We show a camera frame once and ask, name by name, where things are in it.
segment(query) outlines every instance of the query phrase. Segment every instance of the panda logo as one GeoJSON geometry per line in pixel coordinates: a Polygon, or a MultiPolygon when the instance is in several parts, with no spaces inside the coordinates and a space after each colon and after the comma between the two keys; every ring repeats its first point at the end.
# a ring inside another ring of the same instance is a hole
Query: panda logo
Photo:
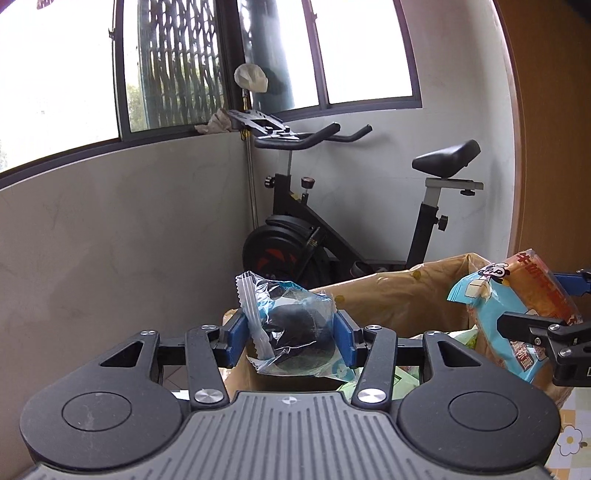
{"type": "Polygon", "coordinates": [[[503,278],[508,277],[511,274],[508,267],[509,264],[504,262],[493,263],[479,270],[478,274],[481,277],[485,277],[489,280],[494,280],[497,283],[503,283],[503,278]]]}

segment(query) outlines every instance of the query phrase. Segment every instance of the clear plastic wrapper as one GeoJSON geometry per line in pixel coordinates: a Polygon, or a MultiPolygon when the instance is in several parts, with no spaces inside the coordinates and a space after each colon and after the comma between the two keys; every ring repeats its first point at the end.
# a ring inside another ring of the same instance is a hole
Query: clear plastic wrapper
{"type": "Polygon", "coordinates": [[[252,272],[239,275],[236,286],[258,357],[248,359],[257,373],[336,378],[331,372],[340,353],[332,336],[336,309],[330,297],[290,281],[266,280],[252,272]],[[256,309],[249,295],[251,289],[256,309]]]}

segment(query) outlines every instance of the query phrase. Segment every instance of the bike seat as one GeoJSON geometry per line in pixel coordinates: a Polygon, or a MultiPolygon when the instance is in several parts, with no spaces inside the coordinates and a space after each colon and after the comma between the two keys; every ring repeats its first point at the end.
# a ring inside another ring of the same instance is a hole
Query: bike seat
{"type": "Polygon", "coordinates": [[[476,140],[427,153],[413,160],[413,168],[428,175],[448,179],[466,167],[480,153],[476,140]]]}

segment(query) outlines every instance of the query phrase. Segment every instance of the packaged snack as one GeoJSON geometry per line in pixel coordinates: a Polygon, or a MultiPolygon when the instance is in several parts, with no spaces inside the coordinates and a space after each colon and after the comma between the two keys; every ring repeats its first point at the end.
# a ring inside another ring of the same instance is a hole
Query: packaged snack
{"type": "Polygon", "coordinates": [[[330,297],[252,272],[239,275],[236,286],[258,357],[248,359],[257,373],[335,377],[334,364],[342,360],[332,337],[336,309],[330,297]]]}
{"type": "Polygon", "coordinates": [[[548,372],[542,370],[550,366],[544,367],[544,349],[509,341],[496,329],[496,321],[505,312],[555,318],[568,325],[582,321],[572,299],[533,250],[520,252],[505,262],[488,265],[464,277],[452,288],[448,300],[468,305],[480,331],[477,351],[542,387],[558,403],[566,399],[570,389],[545,387],[548,372]]]}

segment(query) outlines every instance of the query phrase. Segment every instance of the seat post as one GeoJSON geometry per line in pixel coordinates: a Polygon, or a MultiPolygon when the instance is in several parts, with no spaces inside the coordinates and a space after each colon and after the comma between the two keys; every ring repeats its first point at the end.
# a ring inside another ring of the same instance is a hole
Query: seat post
{"type": "Polygon", "coordinates": [[[479,181],[461,180],[461,179],[437,179],[427,177],[425,179],[425,198],[418,211],[417,224],[414,229],[413,242],[408,252],[406,268],[412,268],[415,265],[425,261],[427,248],[431,241],[433,227],[438,224],[437,211],[439,210],[439,197],[441,189],[456,190],[484,190],[484,184],[479,181]]]}

